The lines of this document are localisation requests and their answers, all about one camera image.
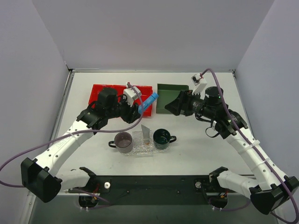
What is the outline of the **clear textured holder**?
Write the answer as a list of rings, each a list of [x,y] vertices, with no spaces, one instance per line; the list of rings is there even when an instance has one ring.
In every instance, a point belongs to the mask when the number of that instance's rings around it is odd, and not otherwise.
[[[149,152],[155,149],[153,133],[149,131],[149,144],[145,144],[142,131],[132,132],[133,150],[137,152]]]

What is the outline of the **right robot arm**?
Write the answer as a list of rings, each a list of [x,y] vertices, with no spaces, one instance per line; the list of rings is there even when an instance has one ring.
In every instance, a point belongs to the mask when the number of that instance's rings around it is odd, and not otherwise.
[[[175,116],[195,115],[197,120],[210,122],[211,127],[230,144],[254,175],[250,179],[221,167],[210,173],[210,181],[250,199],[255,208],[268,215],[289,200],[299,181],[280,170],[263,151],[245,120],[224,103],[223,89],[216,86],[205,90],[205,97],[181,91],[165,109]]]

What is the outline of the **mauve mug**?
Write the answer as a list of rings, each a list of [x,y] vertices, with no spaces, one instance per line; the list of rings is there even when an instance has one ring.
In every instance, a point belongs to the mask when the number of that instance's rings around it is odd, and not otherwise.
[[[116,134],[113,141],[110,141],[108,145],[112,148],[116,148],[120,153],[127,154],[133,149],[133,138],[128,132],[120,132]]]

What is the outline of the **blue toothpaste tube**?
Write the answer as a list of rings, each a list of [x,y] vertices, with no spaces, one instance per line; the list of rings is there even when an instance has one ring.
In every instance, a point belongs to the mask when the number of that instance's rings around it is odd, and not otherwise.
[[[143,101],[138,107],[138,113],[145,112],[157,99],[159,95],[153,92],[145,101]]]

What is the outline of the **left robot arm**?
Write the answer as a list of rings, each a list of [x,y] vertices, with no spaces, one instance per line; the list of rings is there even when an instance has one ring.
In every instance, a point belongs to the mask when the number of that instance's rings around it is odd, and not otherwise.
[[[114,88],[103,88],[97,100],[91,102],[70,126],[69,130],[54,141],[43,153],[34,159],[26,158],[21,163],[21,181],[25,188],[41,201],[51,201],[63,189],[80,187],[85,192],[94,190],[96,181],[93,174],[71,177],[66,180],[58,177],[58,172],[67,159],[88,139],[102,132],[109,119],[120,117],[131,124],[141,120],[135,100],[141,98],[136,86],[128,85],[123,94],[118,95]]]

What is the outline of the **dark green mug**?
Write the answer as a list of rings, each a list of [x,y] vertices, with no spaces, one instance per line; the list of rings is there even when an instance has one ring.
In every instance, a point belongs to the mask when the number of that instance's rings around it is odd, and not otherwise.
[[[177,140],[176,136],[171,136],[166,129],[157,129],[153,134],[154,146],[158,150],[165,150],[171,143]]]

